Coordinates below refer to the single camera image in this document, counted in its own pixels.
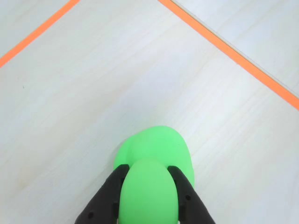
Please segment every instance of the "green soft ball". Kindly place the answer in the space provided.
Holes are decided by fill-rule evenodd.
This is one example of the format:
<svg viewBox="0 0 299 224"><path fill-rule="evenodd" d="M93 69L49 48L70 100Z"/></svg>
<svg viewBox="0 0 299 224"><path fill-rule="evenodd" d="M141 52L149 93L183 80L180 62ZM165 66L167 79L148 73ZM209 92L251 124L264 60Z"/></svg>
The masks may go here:
<svg viewBox="0 0 299 224"><path fill-rule="evenodd" d="M130 167L140 159L158 160L166 168L178 167L194 187L194 170L189 149L182 136L174 129L156 126L139 132L128 138L120 147L114 169L121 164Z"/></svg>
<svg viewBox="0 0 299 224"><path fill-rule="evenodd" d="M130 168L121 188L119 223L178 223L176 186L162 163L141 159Z"/></svg>

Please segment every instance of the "wood grain floor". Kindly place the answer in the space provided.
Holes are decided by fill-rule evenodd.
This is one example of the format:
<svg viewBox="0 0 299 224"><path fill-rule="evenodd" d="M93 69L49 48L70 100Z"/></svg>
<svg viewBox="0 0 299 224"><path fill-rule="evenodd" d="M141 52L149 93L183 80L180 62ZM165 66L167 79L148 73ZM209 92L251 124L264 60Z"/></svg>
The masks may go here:
<svg viewBox="0 0 299 224"><path fill-rule="evenodd" d="M299 112L158 1L80 1L0 69L0 123L4 224L74 223L155 125L186 140L216 223L299 221Z"/></svg>
<svg viewBox="0 0 299 224"><path fill-rule="evenodd" d="M299 1L175 2L299 97Z"/></svg>

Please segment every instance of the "light wooden floor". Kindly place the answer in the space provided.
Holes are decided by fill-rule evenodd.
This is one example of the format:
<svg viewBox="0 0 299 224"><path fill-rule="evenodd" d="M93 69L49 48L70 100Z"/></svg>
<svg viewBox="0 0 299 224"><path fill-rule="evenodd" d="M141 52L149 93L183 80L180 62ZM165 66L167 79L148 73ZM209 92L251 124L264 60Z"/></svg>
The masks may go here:
<svg viewBox="0 0 299 224"><path fill-rule="evenodd" d="M176 0L299 97L298 0Z"/></svg>
<svg viewBox="0 0 299 224"><path fill-rule="evenodd" d="M28 2L6 5L1 55L63 5ZM0 68L0 124L0 223L74 223L120 143L155 125L186 140L216 223L299 222L299 112L155 0L81 0Z"/></svg>

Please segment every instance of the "green plush toy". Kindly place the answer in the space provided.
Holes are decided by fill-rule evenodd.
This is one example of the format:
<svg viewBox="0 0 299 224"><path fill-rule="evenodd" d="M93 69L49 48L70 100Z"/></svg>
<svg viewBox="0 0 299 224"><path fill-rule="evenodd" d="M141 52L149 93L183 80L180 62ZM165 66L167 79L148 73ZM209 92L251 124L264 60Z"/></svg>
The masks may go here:
<svg viewBox="0 0 299 224"><path fill-rule="evenodd" d="M114 169L130 166L121 188L120 224L177 224L178 195L168 166L178 167L194 187L194 170L182 136L165 126L146 129L120 147Z"/></svg>

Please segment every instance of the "orange tape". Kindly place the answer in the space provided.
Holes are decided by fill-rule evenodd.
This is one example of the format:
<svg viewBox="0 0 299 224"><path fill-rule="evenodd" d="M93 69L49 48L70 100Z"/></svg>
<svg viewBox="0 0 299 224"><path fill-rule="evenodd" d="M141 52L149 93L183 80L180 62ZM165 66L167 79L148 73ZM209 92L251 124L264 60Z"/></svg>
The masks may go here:
<svg viewBox="0 0 299 224"><path fill-rule="evenodd" d="M177 6L171 0L159 0L164 6L166 6L169 10L171 10L175 15L177 15L181 20L187 23L190 27L196 30L199 34L201 34L204 38L206 38L209 42L211 42L215 47L221 50L224 54L229 56L232 60L234 60L237 64L243 67L247 72L261 81L264 85L268 86L271 90L277 93L282 99L291 104L297 110L299 110L299 99L286 90L283 86L257 68L254 64L248 61L245 57L240 55L234 49L232 49L229 45L227 45L223 40L213 34L210 30L204 27L201 23L199 23L196 19L190 16L187 12Z"/></svg>
<svg viewBox="0 0 299 224"><path fill-rule="evenodd" d="M66 14L79 0L69 0L64 6L61 7L54 15L52 15L46 22L40 25L36 30L29 34L24 40L18 43L14 48L7 52L2 58L0 58L0 68L6 64L10 59L20 53L25 47L33 42L40 34L45 32L50 26L52 26L57 20L59 20L64 14Z"/></svg>

